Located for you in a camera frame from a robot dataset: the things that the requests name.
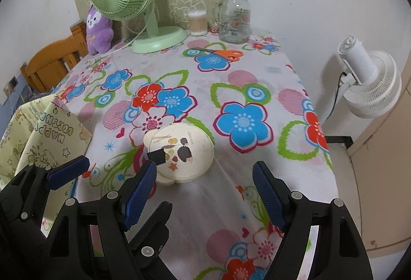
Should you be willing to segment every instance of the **table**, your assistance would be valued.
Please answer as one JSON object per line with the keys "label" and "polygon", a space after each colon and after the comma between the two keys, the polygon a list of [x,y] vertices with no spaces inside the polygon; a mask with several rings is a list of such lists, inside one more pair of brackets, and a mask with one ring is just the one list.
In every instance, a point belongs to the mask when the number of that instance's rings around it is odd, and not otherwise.
{"label": "table", "polygon": [[[228,61],[218,50],[243,56]],[[152,128],[191,123],[215,144],[209,171],[191,183],[157,184],[140,222],[127,233],[131,239],[162,201],[172,202],[170,238],[161,257],[178,279],[264,278],[282,234],[253,185],[256,161],[311,200],[338,196],[308,94],[268,33],[230,45],[211,30],[156,53],[124,48],[87,56],[57,93],[93,133],[86,153],[91,167],[77,183],[79,201],[99,199],[135,175],[144,160],[143,136]],[[309,274],[316,235],[312,229],[300,279]],[[92,236],[96,253],[102,253],[95,228]]]}

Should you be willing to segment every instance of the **white fan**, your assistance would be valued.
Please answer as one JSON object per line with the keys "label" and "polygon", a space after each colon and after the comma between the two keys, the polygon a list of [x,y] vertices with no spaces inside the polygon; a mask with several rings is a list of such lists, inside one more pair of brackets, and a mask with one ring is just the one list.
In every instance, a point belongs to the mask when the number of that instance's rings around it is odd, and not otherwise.
{"label": "white fan", "polygon": [[[401,92],[401,75],[391,55],[379,50],[367,53],[354,36],[341,42],[338,53],[351,73],[341,77],[334,107],[340,95],[350,111],[363,119],[376,118],[394,107]],[[339,94],[344,84],[345,91]]]}

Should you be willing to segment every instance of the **purple plush toy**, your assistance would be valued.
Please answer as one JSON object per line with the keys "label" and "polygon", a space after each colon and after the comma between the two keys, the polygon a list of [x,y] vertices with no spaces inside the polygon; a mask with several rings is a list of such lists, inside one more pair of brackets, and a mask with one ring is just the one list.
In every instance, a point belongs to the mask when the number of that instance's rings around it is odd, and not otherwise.
{"label": "purple plush toy", "polygon": [[110,50],[114,32],[113,21],[92,6],[87,16],[87,48],[92,55]]}

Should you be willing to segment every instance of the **chair backrest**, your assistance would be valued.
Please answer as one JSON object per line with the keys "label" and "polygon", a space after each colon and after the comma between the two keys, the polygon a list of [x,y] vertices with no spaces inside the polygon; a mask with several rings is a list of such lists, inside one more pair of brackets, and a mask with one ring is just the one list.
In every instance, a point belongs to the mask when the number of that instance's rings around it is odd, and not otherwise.
{"label": "chair backrest", "polygon": [[28,85],[39,92],[50,91],[79,61],[82,47],[74,36],[49,44],[20,68]]}

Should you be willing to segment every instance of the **fan base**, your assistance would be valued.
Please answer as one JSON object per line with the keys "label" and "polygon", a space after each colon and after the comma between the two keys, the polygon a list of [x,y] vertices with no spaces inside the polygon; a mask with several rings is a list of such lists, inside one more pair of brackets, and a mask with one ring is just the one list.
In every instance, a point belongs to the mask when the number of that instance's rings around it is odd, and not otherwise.
{"label": "fan base", "polygon": [[133,42],[131,50],[135,53],[160,51],[184,41],[187,36],[186,31],[181,27],[160,27],[157,36],[149,38],[147,33],[143,33],[137,37]]}

